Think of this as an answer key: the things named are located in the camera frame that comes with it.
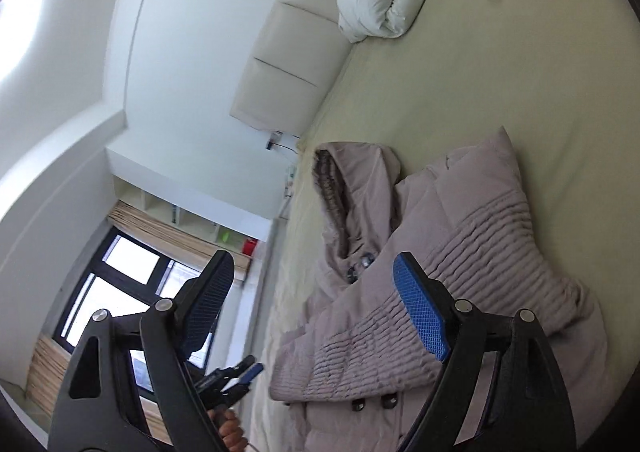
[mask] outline black cord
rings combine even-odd
[[[283,149],[288,149],[289,151],[293,151],[294,153],[298,154],[298,152],[295,149],[291,149],[291,147],[287,147],[286,145],[280,145],[279,143],[274,143],[273,145],[277,145],[278,147],[282,147]]]

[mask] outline shelf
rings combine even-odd
[[[113,177],[113,187],[121,201],[142,210],[154,219],[226,250],[242,253],[247,235],[175,206],[119,177]]]

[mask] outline person's hand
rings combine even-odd
[[[214,421],[215,413],[210,410],[207,412],[211,421]],[[226,421],[218,429],[226,447],[230,452],[244,452],[248,441],[244,436],[244,430],[240,427],[240,420],[236,413],[232,410],[225,412]]]

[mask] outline headboard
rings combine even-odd
[[[230,114],[300,136],[351,50],[336,0],[277,0],[244,68]]]

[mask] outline bed sheet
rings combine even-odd
[[[264,356],[314,285],[322,142],[386,143],[405,174],[504,125],[536,239],[597,295],[622,391],[640,358],[640,24],[627,0],[427,0],[400,39],[357,45],[303,138]],[[250,437],[282,450],[286,408],[257,385]]]

